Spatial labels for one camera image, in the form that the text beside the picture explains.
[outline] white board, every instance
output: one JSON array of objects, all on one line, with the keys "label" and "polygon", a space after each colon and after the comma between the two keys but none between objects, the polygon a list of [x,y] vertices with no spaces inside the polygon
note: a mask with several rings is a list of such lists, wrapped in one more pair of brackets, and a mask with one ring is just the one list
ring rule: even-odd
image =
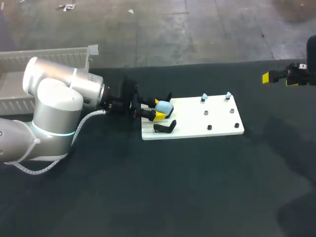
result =
[{"label": "white board", "polygon": [[[201,97],[176,98],[170,102],[174,107],[170,118],[153,122],[142,118],[143,140],[226,136],[244,132],[233,96],[230,100],[226,100],[226,95],[218,95],[209,96],[205,102],[201,102]],[[174,119],[177,125],[172,133],[154,131],[154,124],[170,126]],[[212,125],[212,130],[207,129],[208,125]]]}]

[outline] white spiral cable wrap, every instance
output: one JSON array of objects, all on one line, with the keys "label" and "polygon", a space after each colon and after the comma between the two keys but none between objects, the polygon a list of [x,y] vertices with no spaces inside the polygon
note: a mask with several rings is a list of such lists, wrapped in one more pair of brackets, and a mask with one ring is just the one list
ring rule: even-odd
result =
[{"label": "white spiral cable wrap", "polygon": [[[94,111],[94,112],[91,112],[89,114],[87,114],[82,120],[81,122],[79,123],[77,129],[76,129],[76,132],[74,134],[74,138],[73,138],[73,141],[72,141],[72,145],[74,144],[76,138],[78,137],[78,134],[83,126],[83,124],[89,119],[91,118],[92,116],[95,116],[95,115],[105,115],[106,114],[106,111],[105,110],[97,110],[97,111]],[[44,169],[41,169],[41,170],[37,170],[37,171],[33,171],[33,170],[29,170],[28,168],[22,166],[21,164],[17,163],[17,162],[6,162],[5,164],[13,164],[15,167],[17,167],[18,169],[22,170],[23,172],[25,173],[28,173],[28,174],[31,174],[31,175],[39,175],[39,174],[43,174],[47,171],[49,171],[52,167],[54,167],[60,160],[57,160],[57,161],[54,161],[52,164],[50,164],[48,167],[44,168]]]}]

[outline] concrete floor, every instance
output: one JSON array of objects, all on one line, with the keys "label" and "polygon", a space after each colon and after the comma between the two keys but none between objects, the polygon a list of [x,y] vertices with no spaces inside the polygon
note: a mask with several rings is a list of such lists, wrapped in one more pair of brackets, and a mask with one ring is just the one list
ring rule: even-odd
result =
[{"label": "concrete floor", "polygon": [[316,34],[315,0],[2,1],[17,50],[98,44],[92,67],[305,58]]}]

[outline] black clip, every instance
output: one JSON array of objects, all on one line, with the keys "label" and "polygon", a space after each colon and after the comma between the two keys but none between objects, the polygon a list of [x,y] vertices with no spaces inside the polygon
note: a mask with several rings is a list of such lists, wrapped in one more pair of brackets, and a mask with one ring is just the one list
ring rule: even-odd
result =
[{"label": "black clip", "polygon": [[166,101],[166,102],[170,102],[171,99],[172,99],[171,92],[168,94],[168,96],[166,98],[157,98],[157,100],[159,100],[159,101]]},{"label": "black clip", "polygon": [[154,130],[155,130],[155,132],[171,133],[176,125],[177,125],[177,121],[176,120],[172,121],[172,123],[170,124],[169,127],[163,126],[163,125],[160,125],[160,124],[154,124]]}]

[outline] black mat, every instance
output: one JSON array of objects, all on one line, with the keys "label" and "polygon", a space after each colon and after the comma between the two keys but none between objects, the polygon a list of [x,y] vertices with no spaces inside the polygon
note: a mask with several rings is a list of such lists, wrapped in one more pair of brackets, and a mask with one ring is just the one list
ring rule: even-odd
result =
[{"label": "black mat", "polygon": [[47,174],[0,166],[1,236],[316,236],[316,88],[261,84],[289,62],[91,71],[145,95],[230,91],[245,134],[143,141],[139,122],[94,117]]}]

